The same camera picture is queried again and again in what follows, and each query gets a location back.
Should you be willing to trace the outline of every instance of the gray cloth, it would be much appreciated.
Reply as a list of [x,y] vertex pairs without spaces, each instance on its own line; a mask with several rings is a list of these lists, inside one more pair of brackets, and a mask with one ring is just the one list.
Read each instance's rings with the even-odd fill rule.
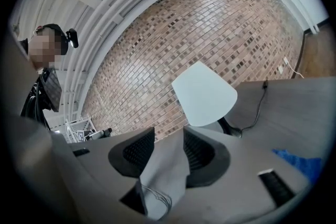
[[[188,159],[183,151],[183,135],[170,135],[155,143],[154,151],[140,176],[143,186],[169,196],[174,206],[185,194],[186,177],[189,175]],[[165,215],[164,203],[144,187],[148,217],[158,220]]]

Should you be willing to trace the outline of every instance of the black slot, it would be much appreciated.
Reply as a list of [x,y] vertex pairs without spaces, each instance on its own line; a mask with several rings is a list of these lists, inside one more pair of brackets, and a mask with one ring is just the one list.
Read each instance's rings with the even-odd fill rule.
[[80,150],[73,151],[76,157],[89,153],[90,151],[87,148],[81,148]]
[[276,172],[266,172],[259,174],[259,178],[264,183],[277,207],[285,204],[294,197],[294,193]]

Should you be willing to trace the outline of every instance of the brick wall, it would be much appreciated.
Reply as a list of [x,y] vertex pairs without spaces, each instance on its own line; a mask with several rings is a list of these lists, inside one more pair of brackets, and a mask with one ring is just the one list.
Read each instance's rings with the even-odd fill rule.
[[82,115],[115,134],[155,126],[156,137],[187,124],[171,82],[202,61],[233,87],[287,79],[303,32],[280,0],[159,0],[113,45],[89,89]]

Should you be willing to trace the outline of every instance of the white lamp shade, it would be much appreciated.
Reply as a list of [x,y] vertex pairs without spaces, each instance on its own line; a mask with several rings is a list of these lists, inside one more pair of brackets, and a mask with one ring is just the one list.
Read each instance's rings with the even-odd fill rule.
[[191,126],[218,121],[237,101],[237,91],[201,62],[180,74],[172,86]]

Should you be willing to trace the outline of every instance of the wooden floor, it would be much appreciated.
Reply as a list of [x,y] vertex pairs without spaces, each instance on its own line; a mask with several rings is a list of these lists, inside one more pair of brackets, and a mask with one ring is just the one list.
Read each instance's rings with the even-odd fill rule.
[[305,78],[336,76],[336,41],[332,27],[320,27],[317,35],[307,34],[298,72]]

